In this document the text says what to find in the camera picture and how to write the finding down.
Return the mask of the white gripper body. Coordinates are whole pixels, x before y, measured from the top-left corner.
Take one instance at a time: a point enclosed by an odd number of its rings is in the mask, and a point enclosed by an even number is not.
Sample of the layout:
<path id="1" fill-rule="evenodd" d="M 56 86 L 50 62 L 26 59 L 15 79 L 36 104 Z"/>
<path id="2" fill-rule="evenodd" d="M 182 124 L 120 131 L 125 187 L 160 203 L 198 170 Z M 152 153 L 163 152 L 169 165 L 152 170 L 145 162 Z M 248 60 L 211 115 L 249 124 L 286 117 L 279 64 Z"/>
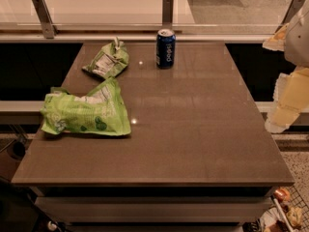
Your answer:
<path id="1" fill-rule="evenodd" d="M 285 59 L 309 67 L 309 1 L 290 20 L 285 38 Z"/>

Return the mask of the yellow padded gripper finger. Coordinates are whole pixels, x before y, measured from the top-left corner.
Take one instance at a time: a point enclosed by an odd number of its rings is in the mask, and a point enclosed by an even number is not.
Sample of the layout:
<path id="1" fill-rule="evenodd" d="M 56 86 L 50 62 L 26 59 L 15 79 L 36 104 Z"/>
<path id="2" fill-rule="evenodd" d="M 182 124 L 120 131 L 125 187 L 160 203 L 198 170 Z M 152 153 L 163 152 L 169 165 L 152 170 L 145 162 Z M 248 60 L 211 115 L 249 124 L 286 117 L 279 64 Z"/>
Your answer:
<path id="1" fill-rule="evenodd" d="M 280 73 L 265 122 L 266 130 L 271 133 L 287 130 L 308 106 L 309 69 L 296 67 L 290 74 Z"/>
<path id="2" fill-rule="evenodd" d="M 270 38 L 263 42 L 263 48 L 272 51 L 284 51 L 286 32 L 289 24 L 284 24 L 279 30 L 277 30 Z"/>

